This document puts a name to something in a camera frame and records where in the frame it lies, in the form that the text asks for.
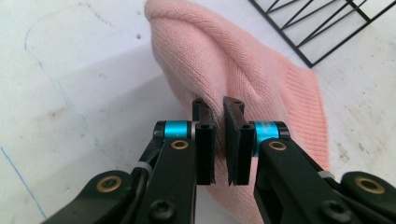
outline white cable tie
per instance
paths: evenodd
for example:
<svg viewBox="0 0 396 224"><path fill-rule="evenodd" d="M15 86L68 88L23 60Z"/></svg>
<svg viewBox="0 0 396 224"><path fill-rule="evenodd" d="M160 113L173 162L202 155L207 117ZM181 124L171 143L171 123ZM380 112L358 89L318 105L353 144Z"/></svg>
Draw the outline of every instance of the white cable tie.
<svg viewBox="0 0 396 224"><path fill-rule="evenodd" d="M137 162L134 164L134 167L135 167L135 168L136 168L136 167L139 167L139 168L143 168L143 169L147 170L147 171L148 171L148 175L151 175L151 173L152 173L152 167L151 167L151 165L150 165L148 162L145 162L145 161L137 161Z"/></svg>
<svg viewBox="0 0 396 224"><path fill-rule="evenodd" d="M330 172L330 171L319 171L318 175L320 175L320 177L322 179L324 178L332 178L335 179L334 175Z"/></svg>

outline blue ring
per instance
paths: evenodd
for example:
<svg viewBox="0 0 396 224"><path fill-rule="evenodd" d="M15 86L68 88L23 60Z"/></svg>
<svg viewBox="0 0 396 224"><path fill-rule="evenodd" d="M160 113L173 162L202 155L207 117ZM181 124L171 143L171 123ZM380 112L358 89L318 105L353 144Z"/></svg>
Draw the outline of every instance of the blue ring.
<svg viewBox="0 0 396 224"><path fill-rule="evenodd" d="M187 138L187 126L186 120L167 120L164 138Z"/></svg>
<svg viewBox="0 0 396 224"><path fill-rule="evenodd" d="M279 138L279 130L273 121L254 121L256 125L257 147L255 157L259 157L260 144L268 138Z"/></svg>

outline black cable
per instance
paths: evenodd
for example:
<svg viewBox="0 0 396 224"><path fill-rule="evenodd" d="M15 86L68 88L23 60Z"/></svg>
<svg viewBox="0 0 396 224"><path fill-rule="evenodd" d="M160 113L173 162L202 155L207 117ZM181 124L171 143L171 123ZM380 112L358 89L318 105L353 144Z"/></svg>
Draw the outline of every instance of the black cable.
<svg viewBox="0 0 396 224"><path fill-rule="evenodd" d="M134 184L134 198L130 202L120 224L133 223L133 220L138 212L137 208L142 202L143 196L146 192L147 183L149 181L149 172L146 169L136 167L133 169L132 173L134 174L134 172L138 172L136 177L137 182Z"/></svg>
<svg viewBox="0 0 396 224"><path fill-rule="evenodd" d="M161 149L156 149L155 151L151 152L149 156L146 158L145 162L148 163L153 169L155 163L157 162L158 156L160 155Z"/></svg>

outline white table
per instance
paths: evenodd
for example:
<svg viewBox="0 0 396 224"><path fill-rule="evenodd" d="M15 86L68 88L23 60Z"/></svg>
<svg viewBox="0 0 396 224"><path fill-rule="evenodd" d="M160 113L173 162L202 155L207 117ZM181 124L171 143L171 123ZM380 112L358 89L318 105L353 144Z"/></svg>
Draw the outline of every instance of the white table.
<svg viewBox="0 0 396 224"><path fill-rule="evenodd" d="M196 0L303 62L247 1ZM393 8L314 67L331 171L396 185ZM144 1L0 2L0 223L39 223L104 171L130 172L157 120L185 119L150 48ZM237 223L198 188L197 223Z"/></svg>

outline pink knit fabric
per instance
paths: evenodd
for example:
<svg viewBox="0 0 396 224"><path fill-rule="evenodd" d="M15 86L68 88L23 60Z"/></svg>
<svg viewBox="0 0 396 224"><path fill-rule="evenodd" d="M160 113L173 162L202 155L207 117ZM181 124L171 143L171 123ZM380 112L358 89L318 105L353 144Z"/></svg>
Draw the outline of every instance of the pink knit fabric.
<svg viewBox="0 0 396 224"><path fill-rule="evenodd" d="M221 16L182 0L148 0L152 48L176 98L191 115L202 97L218 125L216 185L213 198L243 223L262 223L253 198L257 161L250 185L228 187L224 159L224 96L246 103L247 120L281 120L291 136L323 168L328 168L327 124L316 75Z"/></svg>

